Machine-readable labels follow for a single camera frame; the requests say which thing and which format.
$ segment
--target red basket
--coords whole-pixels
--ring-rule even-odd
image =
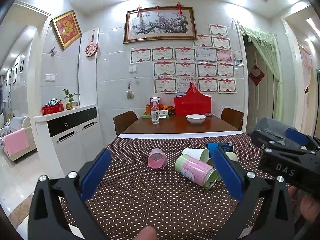
[[[63,112],[63,104],[55,106],[44,106],[41,108],[42,114],[54,114],[57,112]]]
[[[190,82],[188,91],[182,97],[174,98],[174,107],[176,115],[211,113],[211,97],[201,94]]]

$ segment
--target green curtain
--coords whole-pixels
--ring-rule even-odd
[[[283,108],[283,83],[280,61],[278,60],[278,46],[274,34],[261,31],[260,29],[249,29],[240,25],[240,30],[243,35],[248,35],[248,41],[252,42],[260,53],[268,68],[278,81],[276,109],[274,119],[282,119]]]

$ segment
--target white tablecloth edge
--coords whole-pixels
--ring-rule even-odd
[[[126,139],[190,139],[190,138],[203,138],[203,137],[219,137],[235,134],[243,134],[241,131],[225,131],[225,132],[202,132],[202,133],[123,133],[119,138]]]

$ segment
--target spray bottle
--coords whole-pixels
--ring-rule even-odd
[[[160,98],[152,98],[151,102],[153,104],[151,108],[151,122],[152,123],[159,123],[159,107],[157,106],[158,101]]]

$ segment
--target blue gripper pad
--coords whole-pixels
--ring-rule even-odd
[[[294,141],[295,143],[301,145],[301,146],[307,146],[308,145],[308,139],[307,136],[305,136],[303,133],[300,133],[296,130],[293,130],[291,128],[288,128],[285,131],[285,136]]]
[[[242,180],[219,148],[215,146],[215,143],[207,143],[207,149],[209,150],[210,155],[212,155],[214,166],[218,170],[218,173],[230,192],[230,195],[241,202],[244,196]]]
[[[110,164],[111,152],[105,149],[81,182],[80,198],[82,201],[92,198]]]

